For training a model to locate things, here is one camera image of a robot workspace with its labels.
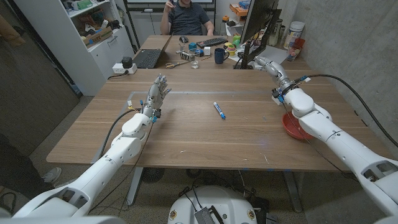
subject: mouse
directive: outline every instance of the mouse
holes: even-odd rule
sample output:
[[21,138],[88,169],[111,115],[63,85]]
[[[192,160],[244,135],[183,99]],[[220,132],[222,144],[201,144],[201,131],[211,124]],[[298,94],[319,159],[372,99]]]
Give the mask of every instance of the mouse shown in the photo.
[[188,37],[185,36],[181,36],[180,41],[183,42],[184,44],[189,42]]

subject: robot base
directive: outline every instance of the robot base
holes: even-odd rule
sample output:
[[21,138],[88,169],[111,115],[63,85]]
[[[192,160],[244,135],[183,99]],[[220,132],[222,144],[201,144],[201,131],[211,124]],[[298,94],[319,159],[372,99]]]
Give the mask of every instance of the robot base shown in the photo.
[[[253,207],[241,194],[220,186],[198,187],[195,188],[195,192],[202,207],[210,208],[214,206],[223,219],[223,223],[257,224]],[[201,208],[193,190],[187,192],[187,196],[191,199],[195,208],[200,211]],[[183,195],[174,202],[170,209],[168,224],[198,223],[195,218],[195,210],[188,198]],[[211,217],[215,223],[218,223],[214,213],[211,214]]]

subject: sneaker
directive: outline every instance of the sneaker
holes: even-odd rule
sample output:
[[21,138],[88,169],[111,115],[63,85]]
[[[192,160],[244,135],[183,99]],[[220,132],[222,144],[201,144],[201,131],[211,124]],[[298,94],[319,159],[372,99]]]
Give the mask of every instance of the sneaker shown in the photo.
[[62,173],[62,169],[59,167],[56,167],[56,168],[50,170],[48,173],[44,174],[44,176],[42,176],[42,179],[44,180],[45,183],[53,184],[55,181],[58,180],[61,173]]
[[66,186],[66,185],[72,183],[73,181],[75,181],[76,179],[77,179],[77,178],[74,178],[74,179],[69,180],[68,182],[65,182],[65,183],[62,183],[62,184],[54,184],[54,187],[55,187],[55,188],[59,188],[59,187]]

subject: paper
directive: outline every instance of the paper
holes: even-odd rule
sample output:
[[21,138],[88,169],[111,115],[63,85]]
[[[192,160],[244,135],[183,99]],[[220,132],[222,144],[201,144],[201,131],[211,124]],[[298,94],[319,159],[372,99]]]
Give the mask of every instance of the paper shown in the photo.
[[[239,48],[235,52],[234,56],[229,56],[228,58],[230,58],[230,59],[234,60],[235,62],[237,62],[239,60],[238,52],[243,52],[243,51],[244,51],[243,48]],[[269,58],[270,60],[280,64],[286,59],[287,52],[284,49],[278,49],[276,47],[267,46],[266,49],[263,52],[261,52],[261,54],[259,54],[259,56]],[[261,67],[260,65],[258,65],[254,61],[249,63],[249,65],[253,65],[253,64],[256,67]]]

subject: glass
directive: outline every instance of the glass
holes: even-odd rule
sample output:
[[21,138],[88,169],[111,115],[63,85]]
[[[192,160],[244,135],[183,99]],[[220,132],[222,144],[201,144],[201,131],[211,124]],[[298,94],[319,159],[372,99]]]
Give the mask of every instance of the glass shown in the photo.
[[198,58],[200,56],[200,50],[199,49],[190,49],[188,51],[190,54],[190,60],[191,61],[191,68],[199,68],[199,61]]
[[289,46],[289,48],[287,49],[287,57],[286,60],[293,62],[294,59],[297,57],[297,55],[300,53],[301,51],[301,47],[298,45],[292,45]]

